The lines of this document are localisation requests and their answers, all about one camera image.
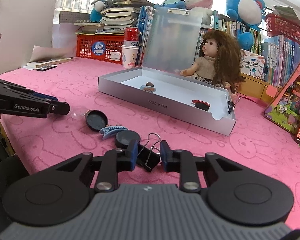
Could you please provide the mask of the clear plastic dome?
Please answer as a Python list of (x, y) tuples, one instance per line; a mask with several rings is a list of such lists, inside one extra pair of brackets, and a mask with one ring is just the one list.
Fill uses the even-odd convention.
[(85, 106), (76, 106), (70, 110), (70, 116), (75, 120), (81, 120), (85, 118), (85, 114), (88, 109)]

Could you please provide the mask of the black round puck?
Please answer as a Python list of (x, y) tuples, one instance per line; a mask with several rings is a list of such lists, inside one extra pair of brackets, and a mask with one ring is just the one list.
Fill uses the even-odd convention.
[(132, 140), (140, 142), (141, 137), (132, 130), (121, 131), (115, 135), (115, 146), (117, 148), (126, 149)]

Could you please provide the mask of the light blue hair clip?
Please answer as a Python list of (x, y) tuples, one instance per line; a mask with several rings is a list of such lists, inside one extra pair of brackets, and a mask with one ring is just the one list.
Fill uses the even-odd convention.
[(102, 139), (106, 140), (115, 136), (119, 132), (127, 131), (127, 130), (128, 128), (126, 128), (125, 126), (116, 125), (116, 126), (104, 127), (100, 129), (99, 133), (102, 135)]

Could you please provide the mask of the black binder clip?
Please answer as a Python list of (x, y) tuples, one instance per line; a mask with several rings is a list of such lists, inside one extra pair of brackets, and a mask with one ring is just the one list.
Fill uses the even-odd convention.
[(157, 148), (161, 137), (157, 133), (149, 133), (145, 143), (138, 143), (138, 156), (136, 164), (147, 172), (152, 172), (160, 163), (160, 149)]

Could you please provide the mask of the black round lid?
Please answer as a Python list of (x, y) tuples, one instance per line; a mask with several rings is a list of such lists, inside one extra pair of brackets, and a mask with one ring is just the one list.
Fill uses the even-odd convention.
[(87, 111), (85, 114), (85, 121), (87, 126), (95, 132), (99, 132), (108, 125), (107, 116), (102, 111), (98, 110)]

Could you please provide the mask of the black round cap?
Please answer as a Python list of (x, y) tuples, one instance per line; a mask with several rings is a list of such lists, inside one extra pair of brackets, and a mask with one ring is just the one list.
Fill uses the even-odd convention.
[(201, 110), (204, 110), (204, 111), (209, 111), (209, 108), (207, 105), (205, 104), (201, 104), (201, 103), (198, 103), (198, 104), (194, 104), (194, 106), (198, 109), (201, 109)]

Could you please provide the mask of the red hair clip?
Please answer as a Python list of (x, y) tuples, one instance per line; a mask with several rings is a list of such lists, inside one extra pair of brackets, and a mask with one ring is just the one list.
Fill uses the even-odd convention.
[(210, 104), (208, 102), (205, 102), (205, 101), (202, 101), (202, 100), (192, 100), (192, 103), (194, 103), (194, 104), (201, 103), (201, 104), (205, 104), (208, 107), (210, 107)]

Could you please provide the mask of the red plastic basket left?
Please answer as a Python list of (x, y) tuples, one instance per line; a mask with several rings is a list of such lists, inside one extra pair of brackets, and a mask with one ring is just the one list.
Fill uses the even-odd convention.
[(77, 34), (76, 56), (121, 64), (123, 38), (123, 34)]

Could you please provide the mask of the white paper cup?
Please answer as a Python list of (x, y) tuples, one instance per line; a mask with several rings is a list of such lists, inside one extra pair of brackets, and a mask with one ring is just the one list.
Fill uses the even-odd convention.
[(122, 46), (122, 65), (124, 68), (130, 69), (135, 67), (138, 52), (139, 47)]

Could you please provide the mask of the red soda can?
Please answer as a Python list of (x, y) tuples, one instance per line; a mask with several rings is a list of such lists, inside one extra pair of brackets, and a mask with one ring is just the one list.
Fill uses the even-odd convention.
[(140, 31), (137, 27), (125, 28), (123, 45), (138, 47), (139, 46)]

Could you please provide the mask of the brown haired baby doll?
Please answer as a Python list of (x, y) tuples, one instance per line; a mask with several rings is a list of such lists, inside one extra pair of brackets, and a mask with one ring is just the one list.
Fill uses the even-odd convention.
[(210, 30), (203, 35), (199, 56), (181, 76), (228, 90), (233, 98), (244, 78), (241, 75), (241, 50), (236, 39), (224, 31)]

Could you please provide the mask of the stack of books left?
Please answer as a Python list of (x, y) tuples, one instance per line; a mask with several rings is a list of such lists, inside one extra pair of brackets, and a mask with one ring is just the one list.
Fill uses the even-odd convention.
[(79, 34), (122, 34), (125, 28), (137, 27), (143, 9), (152, 9), (154, 4), (147, 0), (107, 0), (101, 11), (100, 22), (77, 20)]

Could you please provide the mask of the translucent clipboard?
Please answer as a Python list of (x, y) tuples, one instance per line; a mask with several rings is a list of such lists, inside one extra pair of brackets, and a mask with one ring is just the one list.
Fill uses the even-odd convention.
[(194, 62), (202, 25), (201, 11), (158, 7), (142, 59), (142, 66), (176, 73)]

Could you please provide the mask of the row of upright books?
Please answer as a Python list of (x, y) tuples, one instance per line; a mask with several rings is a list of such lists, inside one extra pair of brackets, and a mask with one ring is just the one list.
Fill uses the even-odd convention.
[[(155, 10), (155, 8), (143, 9), (142, 19), (138, 21), (140, 38), (142, 40), (139, 64), (142, 64)], [(217, 11), (213, 11), (211, 18), (213, 18), (215, 25), (214, 29), (225, 31), (236, 40), (238, 40), (241, 33), (245, 32), (244, 25), (233, 20), (227, 20), (225, 16), (219, 15)], [(282, 85), (298, 65), (300, 60), (299, 45), (282, 35), (265, 39), (262, 43), (261, 39), (257, 37), (257, 31), (251, 28), (250, 32), (253, 35), (254, 41), (248, 51), (265, 57), (263, 79), (272, 85)]]

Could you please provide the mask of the red plastic basket top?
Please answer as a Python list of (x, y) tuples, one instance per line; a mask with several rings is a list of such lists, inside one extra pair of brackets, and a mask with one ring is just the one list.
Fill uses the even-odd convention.
[(267, 14), (264, 21), (269, 37), (283, 35), (300, 45), (300, 25), (275, 14)]

